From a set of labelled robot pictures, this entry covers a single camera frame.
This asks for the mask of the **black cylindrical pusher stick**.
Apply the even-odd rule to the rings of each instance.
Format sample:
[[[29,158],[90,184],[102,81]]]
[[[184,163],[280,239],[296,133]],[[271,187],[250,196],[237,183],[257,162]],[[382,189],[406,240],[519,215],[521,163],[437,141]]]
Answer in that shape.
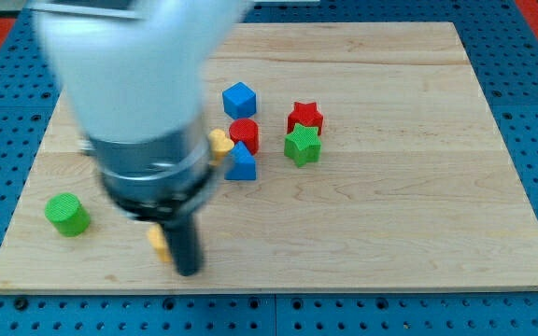
[[[162,227],[177,272],[182,276],[198,273],[203,266],[203,249],[194,217],[165,221]]]

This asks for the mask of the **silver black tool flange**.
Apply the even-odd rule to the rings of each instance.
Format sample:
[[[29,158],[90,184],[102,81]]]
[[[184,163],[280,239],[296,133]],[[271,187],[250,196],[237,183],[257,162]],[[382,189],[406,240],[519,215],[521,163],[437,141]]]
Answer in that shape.
[[[211,198],[224,170],[212,164],[202,114],[142,141],[88,140],[109,198],[137,220],[191,215]]]

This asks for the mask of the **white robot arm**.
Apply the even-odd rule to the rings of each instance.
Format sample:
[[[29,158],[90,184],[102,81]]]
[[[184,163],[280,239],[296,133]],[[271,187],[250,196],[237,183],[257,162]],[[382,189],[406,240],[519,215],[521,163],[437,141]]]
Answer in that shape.
[[[242,0],[31,4],[38,42],[106,193],[129,217],[160,226],[184,276],[202,267],[194,215],[222,169],[205,127],[201,71],[249,7]]]

